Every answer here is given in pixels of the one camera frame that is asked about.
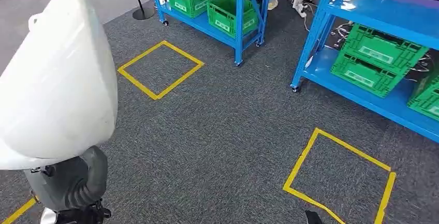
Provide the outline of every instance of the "blue metal shelf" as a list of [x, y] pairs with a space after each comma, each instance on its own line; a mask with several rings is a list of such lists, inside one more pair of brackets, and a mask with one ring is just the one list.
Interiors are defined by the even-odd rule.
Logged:
[[439, 122], [406, 106], [414, 83], [402, 80], [385, 98], [333, 74], [338, 51], [325, 47], [335, 17], [439, 50], [439, 2], [434, 0], [320, 0], [291, 87], [308, 78], [396, 123], [439, 143]]
[[[188, 16], [185, 16], [184, 14], [173, 10], [172, 8], [169, 7], [169, 3], [165, 3], [163, 5], [160, 6], [160, 10], [165, 12], [166, 14], [176, 18], [177, 20], [180, 20], [184, 23], [186, 23], [187, 25], [196, 28], [200, 31], [202, 31], [203, 33], [223, 42], [224, 44], [227, 44], [231, 47], [233, 47], [236, 43], [236, 40], [233, 39], [232, 37], [228, 36], [227, 34], [221, 32], [220, 30], [218, 30], [218, 28], [211, 26], [209, 24], [209, 19], [207, 16], [207, 12], [204, 12], [202, 14], [200, 14], [199, 16], [195, 17], [194, 19], [189, 18]], [[247, 33], [245, 35], [243, 35], [243, 39], [246, 39], [247, 35], [250, 35], [251, 33]], [[259, 34], [256, 34], [251, 40], [253, 42], [255, 42], [255, 40], [259, 37]]]
[[154, 0], [157, 6], [157, 15], [161, 22], [166, 23], [164, 13], [206, 33], [207, 35], [216, 38], [217, 40], [233, 47], [235, 49], [235, 64], [242, 63], [242, 52], [253, 43], [261, 45], [264, 43], [265, 25], [267, 22], [268, 0], [262, 0], [261, 8], [256, 3], [256, 0], [251, 0], [253, 8], [256, 10], [256, 15], [259, 24], [256, 31], [243, 34], [243, 15], [244, 15], [244, 0], [236, 0], [236, 38], [224, 34], [216, 27], [209, 24], [207, 12], [191, 19], [178, 11], [172, 10], [168, 3], [161, 3], [161, 0]]
[[333, 0], [326, 12], [439, 50], [439, 2]]
[[407, 101], [414, 83], [402, 80], [386, 98], [380, 98], [331, 73], [338, 51], [324, 47], [301, 74], [376, 113], [381, 114], [427, 138], [439, 142], [439, 122], [409, 107]]

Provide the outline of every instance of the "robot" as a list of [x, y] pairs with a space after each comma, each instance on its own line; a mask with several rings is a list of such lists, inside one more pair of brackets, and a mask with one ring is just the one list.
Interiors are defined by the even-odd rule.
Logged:
[[88, 0], [51, 0], [0, 77], [0, 170], [23, 170], [41, 223], [103, 223], [118, 113], [113, 57]]

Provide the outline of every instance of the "white plastic cover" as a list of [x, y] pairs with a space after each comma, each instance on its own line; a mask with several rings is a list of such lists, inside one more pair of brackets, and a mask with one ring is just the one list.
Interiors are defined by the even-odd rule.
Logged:
[[87, 0], [51, 0], [0, 77], [0, 169], [50, 165], [108, 140], [117, 81]]

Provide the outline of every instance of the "stanchion base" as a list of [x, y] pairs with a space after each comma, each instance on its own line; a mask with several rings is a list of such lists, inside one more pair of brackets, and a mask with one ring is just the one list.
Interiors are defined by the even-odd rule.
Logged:
[[145, 11], [145, 15], [143, 15], [141, 9], [137, 9], [133, 12], [133, 18], [136, 20], [146, 20], [151, 18], [155, 14], [154, 7], [143, 6], [143, 10]]

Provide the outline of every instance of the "green crate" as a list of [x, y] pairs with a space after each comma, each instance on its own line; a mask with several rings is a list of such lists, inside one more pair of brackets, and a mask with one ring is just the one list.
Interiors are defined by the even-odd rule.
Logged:
[[356, 23], [342, 51], [384, 70], [406, 75], [428, 48]]
[[[209, 24], [218, 28], [228, 36], [236, 36], [236, 0], [210, 0], [207, 15]], [[258, 17], [250, 0], [244, 0], [244, 18], [242, 33], [256, 29]]]
[[190, 18], [195, 18], [206, 11], [209, 0], [169, 0], [172, 9], [175, 9]]
[[419, 82], [407, 106], [439, 121], [439, 69]]
[[339, 53], [331, 73], [380, 97], [385, 97], [403, 78], [344, 52]]

